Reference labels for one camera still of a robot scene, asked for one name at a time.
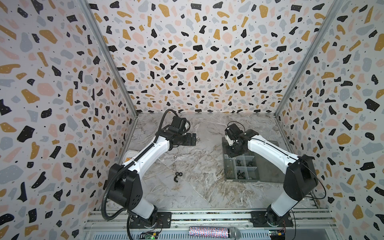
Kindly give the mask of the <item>grey compartment organizer box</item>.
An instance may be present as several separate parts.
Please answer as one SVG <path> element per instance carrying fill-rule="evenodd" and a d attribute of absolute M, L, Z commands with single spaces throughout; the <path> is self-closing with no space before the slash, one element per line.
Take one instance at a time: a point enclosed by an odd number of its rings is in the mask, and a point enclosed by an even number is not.
<path fill-rule="evenodd" d="M 282 184 L 285 179 L 285 175 L 282 171 L 263 158 L 257 153 L 246 152 L 243 155 L 229 158 L 224 154 L 224 147 L 228 143 L 225 138 L 222 138 L 223 157 L 224 157 L 224 176 L 227 182 L 242 182 L 242 183 L 279 183 Z M 236 166 L 236 161 L 242 161 L 243 166 Z M 246 179 L 237 179 L 237 172 L 244 171 L 246 173 Z"/>

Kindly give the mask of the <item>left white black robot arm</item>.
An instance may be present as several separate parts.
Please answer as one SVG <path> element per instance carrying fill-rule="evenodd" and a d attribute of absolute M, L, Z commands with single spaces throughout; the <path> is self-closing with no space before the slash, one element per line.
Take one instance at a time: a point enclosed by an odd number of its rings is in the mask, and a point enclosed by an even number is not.
<path fill-rule="evenodd" d="M 191 123 L 173 110 L 168 112 L 174 114 L 171 124 L 163 126 L 164 114 L 153 140 L 127 162 L 109 169 L 101 204 L 104 220 L 111 221 L 124 211 L 150 225 L 157 220 L 158 208 L 143 197 L 142 178 L 164 153 L 179 146 L 195 146 L 197 141 L 196 134 L 189 132 Z"/>

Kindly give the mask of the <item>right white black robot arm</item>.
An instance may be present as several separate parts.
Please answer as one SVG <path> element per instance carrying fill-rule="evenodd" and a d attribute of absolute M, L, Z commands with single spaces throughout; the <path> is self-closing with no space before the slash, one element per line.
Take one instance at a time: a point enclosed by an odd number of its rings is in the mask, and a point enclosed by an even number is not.
<path fill-rule="evenodd" d="M 298 156 L 272 144 L 254 130 L 240 130 L 236 124 L 225 129 L 229 157 L 240 156 L 247 151 L 256 153 L 276 166 L 284 175 L 283 192 L 270 204 L 259 222 L 277 227 L 292 210 L 319 184 L 313 159 L 307 155 Z"/>

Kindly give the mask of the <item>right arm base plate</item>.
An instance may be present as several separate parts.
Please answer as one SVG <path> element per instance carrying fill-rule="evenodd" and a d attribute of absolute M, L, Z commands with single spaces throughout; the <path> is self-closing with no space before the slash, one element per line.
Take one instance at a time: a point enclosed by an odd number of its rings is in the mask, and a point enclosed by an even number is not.
<path fill-rule="evenodd" d="M 273 211 L 252 211 L 250 222 L 254 228 L 267 228 L 267 227 L 294 227 L 293 218 L 290 213 L 286 213 L 280 217 Z"/>

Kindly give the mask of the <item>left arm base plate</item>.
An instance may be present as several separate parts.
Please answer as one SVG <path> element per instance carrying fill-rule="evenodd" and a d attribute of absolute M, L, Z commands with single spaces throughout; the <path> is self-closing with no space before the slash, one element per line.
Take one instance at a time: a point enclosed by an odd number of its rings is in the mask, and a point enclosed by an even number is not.
<path fill-rule="evenodd" d="M 130 229 L 169 229 L 172 222 L 172 212 L 154 212 L 145 219 L 141 216 L 134 216 L 129 222 Z"/>

